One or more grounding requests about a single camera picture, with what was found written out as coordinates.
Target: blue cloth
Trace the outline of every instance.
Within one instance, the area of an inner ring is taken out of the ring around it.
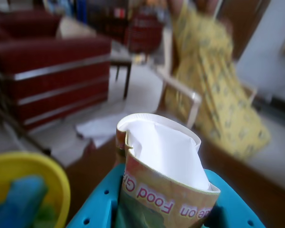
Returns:
[[[29,228],[47,191],[40,176],[13,181],[5,202],[0,204],[0,228]]]

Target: cushion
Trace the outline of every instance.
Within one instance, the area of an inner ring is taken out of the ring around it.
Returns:
[[[96,31],[94,29],[69,17],[62,18],[56,33],[56,38],[61,39],[95,36]]]

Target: green cloth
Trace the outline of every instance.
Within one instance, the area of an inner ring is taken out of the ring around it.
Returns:
[[[42,205],[31,228],[54,228],[57,222],[55,209],[52,205]]]

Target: wall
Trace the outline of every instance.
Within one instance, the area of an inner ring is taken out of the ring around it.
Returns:
[[[237,63],[238,76],[259,91],[285,100],[285,0],[271,0],[262,20]]]

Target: yellow printed fabric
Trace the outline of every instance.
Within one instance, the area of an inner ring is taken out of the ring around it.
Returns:
[[[196,128],[239,159],[253,155],[268,144],[270,134],[237,79],[225,27],[186,4],[172,22],[180,58],[174,77],[203,98]],[[183,121],[188,118],[189,98],[168,88],[165,102]]]

